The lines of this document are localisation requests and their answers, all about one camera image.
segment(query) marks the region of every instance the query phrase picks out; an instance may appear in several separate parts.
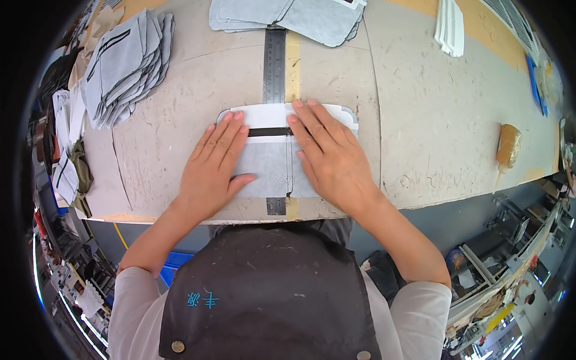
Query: dark apron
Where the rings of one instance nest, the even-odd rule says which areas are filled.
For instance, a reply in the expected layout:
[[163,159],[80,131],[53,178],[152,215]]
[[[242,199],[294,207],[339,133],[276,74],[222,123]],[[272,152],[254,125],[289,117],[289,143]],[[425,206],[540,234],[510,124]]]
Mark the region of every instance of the dark apron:
[[230,227],[180,267],[166,298],[158,354],[381,359],[353,255],[298,223]]

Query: person's left hand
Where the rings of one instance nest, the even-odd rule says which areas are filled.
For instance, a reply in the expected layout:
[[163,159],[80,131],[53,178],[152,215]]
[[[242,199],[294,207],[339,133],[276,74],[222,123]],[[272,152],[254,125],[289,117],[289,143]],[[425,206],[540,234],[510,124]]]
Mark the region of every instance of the person's left hand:
[[250,174],[230,179],[248,138],[248,126],[243,122],[243,112],[228,112],[217,126],[208,126],[184,167],[173,204],[193,226],[214,216],[244,185],[254,181]]

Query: factory floor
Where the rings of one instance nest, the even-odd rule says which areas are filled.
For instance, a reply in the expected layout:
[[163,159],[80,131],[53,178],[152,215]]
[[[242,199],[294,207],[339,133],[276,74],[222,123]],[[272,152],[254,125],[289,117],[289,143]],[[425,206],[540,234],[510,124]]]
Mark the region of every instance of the factory floor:
[[[544,191],[533,183],[526,183],[514,188],[485,194],[474,198],[444,203],[414,210],[400,212],[436,247],[447,255],[457,244],[479,234],[485,224],[494,216],[495,199],[499,195],[510,198],[518,207],[525,209],[544,195]],[[90,230],[104,255],[113,266],[117,266],[126,251],[123,241],[130,246],[149,225],[88,221]],[[208,228],[200,225],[186,235],[174,248],[177,252],[196,253],[210,241]],[[360,263],[373,251],[382,246],[358,224],[354,225],[350,236],[350,249],[355,252]],[[161,293],[165,285],[159,281]]]

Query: hand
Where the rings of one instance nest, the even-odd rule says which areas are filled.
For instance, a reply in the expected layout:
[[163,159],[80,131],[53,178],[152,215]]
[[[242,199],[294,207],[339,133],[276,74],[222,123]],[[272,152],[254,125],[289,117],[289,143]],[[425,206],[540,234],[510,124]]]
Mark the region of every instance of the hand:
[[356,220],[387,201],[352,131],[314,99],[308,106],[301,100],[292,105],[298,117],[290,115],[288,124],[302,147],[296,155],[314,191]]
[[173,203],[191,222],[214,216],[244,185],[254,181],[249,174],[230,179],[248,138],[248,126],[243,122],[243,112],[228,112],[217,126],[208,126],[190,155]]

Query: apron button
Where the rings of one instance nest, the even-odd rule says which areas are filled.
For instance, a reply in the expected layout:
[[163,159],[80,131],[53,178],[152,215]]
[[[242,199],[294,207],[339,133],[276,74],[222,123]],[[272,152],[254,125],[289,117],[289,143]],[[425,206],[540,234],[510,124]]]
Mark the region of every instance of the apron button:
[[358,355],[356,355],[356,359],[358,360],[370,360],[371,357],[372,355],[366,350],[360,351]]
[[174,351],[175,353],[181,353],[182,351],[184,351],[184,344],[181,341],[173,342],[172,343],[172,351]]

